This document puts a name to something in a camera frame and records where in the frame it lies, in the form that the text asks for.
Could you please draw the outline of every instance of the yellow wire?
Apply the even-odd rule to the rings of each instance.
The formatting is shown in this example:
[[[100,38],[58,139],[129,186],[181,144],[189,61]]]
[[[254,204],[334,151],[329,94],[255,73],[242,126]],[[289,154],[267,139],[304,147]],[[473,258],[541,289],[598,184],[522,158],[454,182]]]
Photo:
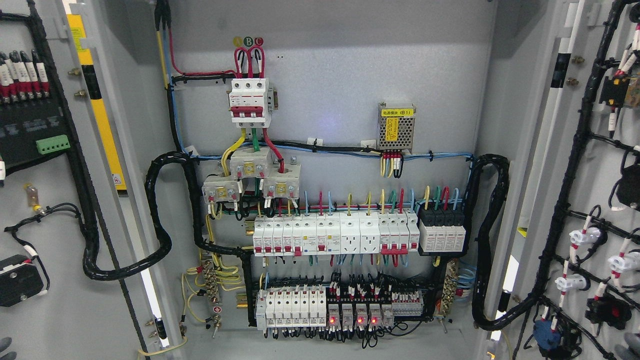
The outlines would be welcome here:
[[[140,355],[142,355],[142,356],[155,356],[155,355],[164,354],[166,352],[175,350],[175,349],[183,346],[184,344],[187,343],[187,341],[189,341],[189,339],[186,336],[183,336],[182,339],[183,339],[182,343],[179,343],[178,345],[175,345],[174,347],[166,348],[166,349],[155,351],[155,352],[144,352],[141,349],[138,349],[138,357],[137,357],[137,359],[140,360]]]
[[[191,299],[196,296],[196,294],[191,294],[189,295],[189,297],[187,298],[187,308],[189,309],[189,312],[191,313],[191,316],[193,316],[193,318],[197,321],[197,322],[206,322],[204,319],[201,319],[198,317],[198,315],[196,315],[196,313],[193,312],[193,309],[191,308]]]
[[[160,31],[156,31],[156,39],[158,41],[158,50],[160,51],[160,64],[162,65],[162,78],[164,79],[164,85],[166,86],[169,83],[169,80],[166,78],[166,66],[164,64],[164,51],[163,51],[162,37],[160,36]]]
[[[369,192],[369,196],[367,197],[367,215],[371,215],[371,192]]]
[[[240,145],[242,145],[242,143],[244,142],[244,139],[246,138],[246,129],[242,128],[240,129],[240,137],[238,138],[238,140],[236,142],[234,142],[233,145],[231,145],[227,150],[225,150],[225,152],[222,154],[222,171],[224,171],[225,176],[229,176],[231,173],[229,172],[229,168],[227,167],[227,159],[228,157],[231,155],[232,152],[236,151]]]
[[[347,197],[347,216],[351,216],[351,193]]]
[[[200,274],[197,274],[196,277],[193,278],[193,283],[198,286],[199,288],[203,288],[205,286],[207,286],[206,282],[200,283],[198,284],[198,278],[200,277]]]
[[[382,189],[382,192],[380,193],[380,204],[382,204],[380,213],[384,215],[385,214],[385,189]]]

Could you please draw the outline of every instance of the light blue wire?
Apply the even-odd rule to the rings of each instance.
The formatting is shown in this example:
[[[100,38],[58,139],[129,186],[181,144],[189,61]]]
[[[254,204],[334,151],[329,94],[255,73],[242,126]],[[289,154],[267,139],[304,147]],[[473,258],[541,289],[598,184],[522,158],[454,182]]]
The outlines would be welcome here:
[[[329,215],[332,213],[333,206],[331,205],[331,192],[328,192],[327,197],[329,198]]]
[[[458,207],[458,198],[460,197],[460,189],[456,188],[456,198],[454,199],[453,202],[453,211],[456,211],[456,208]]]
[[[305,190],[305,215],[309,216],[309,199],[307,197],[307,191]]]

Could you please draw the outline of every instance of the red breaker toggle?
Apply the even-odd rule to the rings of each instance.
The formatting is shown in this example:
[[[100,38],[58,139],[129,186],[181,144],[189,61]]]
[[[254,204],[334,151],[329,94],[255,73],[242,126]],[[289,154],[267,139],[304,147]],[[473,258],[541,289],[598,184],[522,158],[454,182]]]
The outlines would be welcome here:
[[[231,113],[234,117],[240,118],[255,118],[255,117],[263,117],[262,106],[231,106]]]
[[[391,244],[391,249],[388,248],[387,244],[382,244],[382,250],[380,250],[380,254],[383,255],[407,255],[409,250],[406,248],[406,244],[402,244],[401,248],[397,248],[397,244]]]

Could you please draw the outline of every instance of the bolt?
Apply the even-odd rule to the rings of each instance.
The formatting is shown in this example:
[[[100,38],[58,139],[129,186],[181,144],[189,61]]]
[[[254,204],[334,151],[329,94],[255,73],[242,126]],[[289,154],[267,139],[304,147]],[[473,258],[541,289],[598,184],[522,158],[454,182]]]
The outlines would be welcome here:
[[[566,80],[566,84],[569,86],[578,86],[580,84],[580,81],[578,81],[578,79],[568,78]]]

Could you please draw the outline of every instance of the black cable sleeve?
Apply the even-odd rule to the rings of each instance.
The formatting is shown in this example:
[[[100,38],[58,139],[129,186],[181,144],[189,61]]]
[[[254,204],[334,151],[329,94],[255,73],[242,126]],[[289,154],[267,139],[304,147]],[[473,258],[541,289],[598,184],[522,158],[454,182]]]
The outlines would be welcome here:
[[[493,327],[494,325],[492,324],[492,322],[496,321],[489,320],[486,317],[484,313],[484,302],[486,298],[486,292],[489,287],[489,278],[491,276],[491,266],[493,259],[489,235],[493,224],[502,211],[502,205],[504,204],[507,193],[509,191],[509,161],[507,160],[507,158],[500,155],[486,154],[479,156],[476,159],[476,163],[474,163],[473,169],[471,170],[471,175],[465,194],[465,203],[463,207],[463,211],[465,213],[465,229],[468,229],[465,241],[468,243],[471,237],[470,230],[472,227],[474,208],[476,206],[479,193],[481,174],[484,167],[490,165],[496,169],[498,176],[497,182],[491,194],[491,199],[489,200],[487,214],[484,217],[482,224],[480,225],[480,229],[478,230],[476,238],[478,247],[477,273],[474,287],[474,296],[471,303],[474,321],[484,330],[490,330],[487,329],[487,327]],[[512,315],[509,316],[505,315],[502,318],[506,319],[502,321],[512,322],[516,317],[520,316],[527,310],[525,306],[522,305],[522,303],[516,306],[516,308],[518,307],[522,308],[523,311],[512,313]]]
[[[576,132],[573,136],[573,145],[571,153],[569,155],[569,162],[566,168],[566,172],[564,173],[561,189],[556,201],[556,205],[554,207],[554,214],[551,218],[551,226],[549,227],[545,248],[542,252],[542,256],[540,257],[540,265],[538,267],[536,281],[534,283],[533,289],[521,303],[511,308],[509,311],[507,311],[506,314],[502,315],[496,320],[489,320],[484,314],[484,298],[486,295],[486,287],[488,285],[488,274],[490,274],[490,262],[482,261],[478,266],[476,288],[474,290],[474,299],[472,302],[472,314],[474,315],[474,320],[476,321],[478,326],[480,326],[484,330],[495,331],[504,328],[516,317],[522,315],[529,308],[535,305],[538,299],[540,299],[545,292],[551,262],[553,261],[554,254],[556,253],[558,242],[564,233],[564,221],[569,208],[568,201],[571,189],[573,187],[573,181],[575,180],[578,166],[580,165],[580,161],[582,159],[582,156],[584,155],[587,143],[591,138],[590,134],[592,133],[591,117],[593,112],[593,103],[596,101],[598,88],[600,87],[602,78],[604,77],[604,74],[608,69],[607,51],[609,50],[613,34],[618,27],[620,16],[624,10],[625,5],[634,2],[637,1],[613,1],[607,21],[604,22],[604,32],[602,34],[602,39],[600,40],[598,52],[593,61],[593,66],[591,67],[591,75],[587,80],[587,85],[584,90],[582,106],[579,111],[580,117],[578,120]],[[491,259],[490,249],[486,246],[488,244],[488,239],[481,238],[480,235],[478,237],[478,258],[480,259],[481,256],[486,256],[484,259]]]

